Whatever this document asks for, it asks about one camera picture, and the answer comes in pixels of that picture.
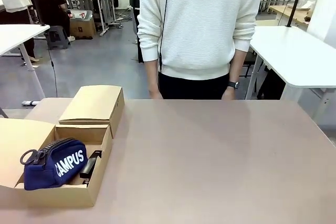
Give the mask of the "person's right hand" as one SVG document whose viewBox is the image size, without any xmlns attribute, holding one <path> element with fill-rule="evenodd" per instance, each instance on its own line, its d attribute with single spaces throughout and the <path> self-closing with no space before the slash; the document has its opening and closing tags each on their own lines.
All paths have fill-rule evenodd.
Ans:
<svg viewBox="0 0 336 224">
<path fill-rule="evenodd" d="M 163 99 L 158 88 L 149 89 L 149 94 L 151 99 Z"/>
</svg>

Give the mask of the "person's left hand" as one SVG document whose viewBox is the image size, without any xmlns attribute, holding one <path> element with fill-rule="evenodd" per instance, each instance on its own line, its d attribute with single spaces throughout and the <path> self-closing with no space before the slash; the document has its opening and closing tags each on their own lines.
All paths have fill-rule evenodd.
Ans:
<svg viewBox="0 0 336 224">
<path fill-rule="evenodd" d="M 235 100 L 235 89 L 233 87 L 227 87 L 222 96 L 222 100 Z"/>
</svg>

